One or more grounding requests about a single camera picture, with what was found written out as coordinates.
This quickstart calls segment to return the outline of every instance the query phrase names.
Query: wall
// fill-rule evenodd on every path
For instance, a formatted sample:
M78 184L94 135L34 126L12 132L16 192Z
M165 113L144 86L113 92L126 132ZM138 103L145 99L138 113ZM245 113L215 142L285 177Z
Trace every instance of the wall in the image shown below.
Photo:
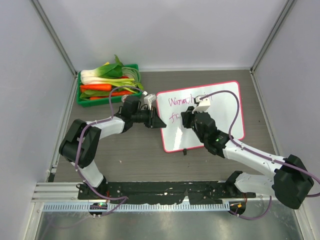
M28 0L1 3L0 32L0 235L20 240L73 79Z
M251 67L286 0L40 0L73 65Z
M298 0L256 71L282 153L299 156L306 168L318 177L319 9L318 0ZM311 192L319 190L316 183ZM320 199L309 198L306 203L313 230L317 231Z

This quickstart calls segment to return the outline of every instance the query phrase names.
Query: green plastic crate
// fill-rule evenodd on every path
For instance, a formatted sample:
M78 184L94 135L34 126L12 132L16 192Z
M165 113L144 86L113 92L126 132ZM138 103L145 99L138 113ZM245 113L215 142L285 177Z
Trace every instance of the green plastic crate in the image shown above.
M133 68L139 70L139 67L137 64L129 64L125 65L126 67ZM102 98L102 99L97 99L97 100L81 100L80 95L80 85L81 85L81 71L78 73L78 85L76 89L76 102L81 105L82 107L92 107L92 106L97 106L97 105L102 105L102 104L108 104L109 103L109 98ZM131 94L131 96L137 96L141 97L142 92L139 91L138 93ZM111 102L112 103L119 103L121 102L122 96L112 96L111 97Z

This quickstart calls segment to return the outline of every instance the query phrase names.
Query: red handwriting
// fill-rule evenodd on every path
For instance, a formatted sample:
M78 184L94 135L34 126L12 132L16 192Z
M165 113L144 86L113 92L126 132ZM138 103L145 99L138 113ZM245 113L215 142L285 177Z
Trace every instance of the red handwriting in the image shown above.
M178 120L179 113L172 113L171 117L169 117L169 120L172 120L172 124L175 122L175 120Z
M170 107L172 105L182 105L182 104L190 104L192 103L192 94L190 93L190 96L183 98L183 99L177 99L176 97L174 99L168 98Z

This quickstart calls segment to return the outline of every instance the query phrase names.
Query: whiteboard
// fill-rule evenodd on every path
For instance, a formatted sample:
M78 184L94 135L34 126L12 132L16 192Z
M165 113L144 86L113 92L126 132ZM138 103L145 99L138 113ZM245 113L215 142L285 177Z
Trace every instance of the whiteboard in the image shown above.
M196 106L194 99L198 95L206 95L220 90L229 90L238 97L240 102L239 115L234 123L231 134L237 139L245 137L245 126L241 104L240 88L237 81L228 81L190 88L182 88L159 92L156 100L158 114L166 124L161 128L163 149L167 153L203 147L192 129L186 129L182 125L181 112L185 112L189 106ZM215 120L217 128L225 133L237 112L235 97L227 92L209 97L211 106L207 112Z

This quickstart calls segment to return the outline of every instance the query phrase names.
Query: gray floor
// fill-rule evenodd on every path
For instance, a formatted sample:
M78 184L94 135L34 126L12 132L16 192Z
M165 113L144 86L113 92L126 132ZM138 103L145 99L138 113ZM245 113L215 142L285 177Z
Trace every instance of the gray floor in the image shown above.
M259 216L268 201L250 201L246 216ZM129 212L90 218L68 229L88 213L44 212L36 240L302 240L292 209L273 201L259 220L243 220L223 211Z
M248 70L143 72L142 83L149 93L227 81L238 81L242 97L244 143L269 153L273 145ZM114 106L118 110L120 103ZM83 108L75 102L69 125L75 119L100 120L110 116L109 105ZM205 148L166 153L160 129L134 125L124 134L112 135L99 142L95 156L99 170L109 181L202 181L225 180L235 170L257 173L228 159L213 156ZM55 182L79 182L70 163L60 158Z

